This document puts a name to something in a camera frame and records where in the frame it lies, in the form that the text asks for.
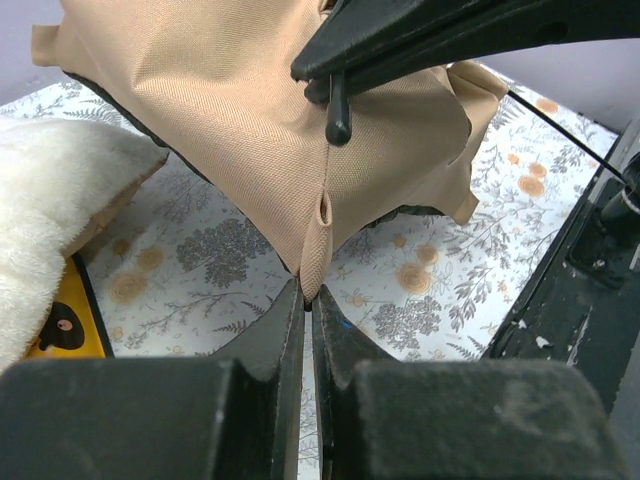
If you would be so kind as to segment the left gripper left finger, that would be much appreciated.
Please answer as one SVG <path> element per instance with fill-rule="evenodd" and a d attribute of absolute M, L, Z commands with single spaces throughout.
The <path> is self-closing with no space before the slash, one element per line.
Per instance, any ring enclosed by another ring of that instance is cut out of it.
<path fill-rule="evenodd" d="M 293 280 L 209 356 L 16 364 L 1 378 L 1 475 L 293 479 L 303 347 Z"/>

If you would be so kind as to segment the beige pet tent fabric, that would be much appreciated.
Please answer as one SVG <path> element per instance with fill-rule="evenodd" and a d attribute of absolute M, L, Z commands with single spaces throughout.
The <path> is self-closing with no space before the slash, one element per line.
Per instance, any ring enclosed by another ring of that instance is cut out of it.
<path fill-rule="evenodd" d="M 34 64 L 56 66 L 172 149 L 258 228 L 314 298 L 333 252 L 401 207 L 459 224 L 477 206 L 472 162 L 506 85 L 481 65 L 436 66 L 355 97 L 353 136 L 290 66 L 323 1 L 66 1 L 32 29 Z"/>

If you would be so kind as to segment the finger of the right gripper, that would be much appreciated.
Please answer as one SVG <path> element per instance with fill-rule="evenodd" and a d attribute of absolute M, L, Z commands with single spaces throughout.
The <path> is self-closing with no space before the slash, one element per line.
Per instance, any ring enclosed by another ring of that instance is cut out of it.
<path fill-rule="evenodd" d="M 403 74 L 409 67 L 638 35 L 636 1 L 339 1 L 293 60 L 291 75 Z"/>
<path fill-rule="evenodd" d="M 443 85 L 448 85 L 447 68 L 445 66 L 435 66 L 427 69 L 419 69 L 416 72 L 406 75 L 392 77 L 391 74 L 375 76 L 372 72 L 368 75 L 346 73 L 345 90 L 348 97 L 359 95 L 379 86 L 393 83 L 395 81 L 409 80 L 411 82 L 438 81 Z M 326 103 L 329 100 L 331 81 L 329 78 L 312 80 L 304 89 L 304 96 L 312 103 Z"/>

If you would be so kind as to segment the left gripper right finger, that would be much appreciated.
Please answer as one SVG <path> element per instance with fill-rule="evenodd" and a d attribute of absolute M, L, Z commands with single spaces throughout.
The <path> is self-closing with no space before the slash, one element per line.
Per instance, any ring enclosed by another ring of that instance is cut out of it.
<path fill-rule="evenodd" d="M 325 479 L 624 479 L 602 404 L 550 360 L 403 362 L 312 304 Z"/>

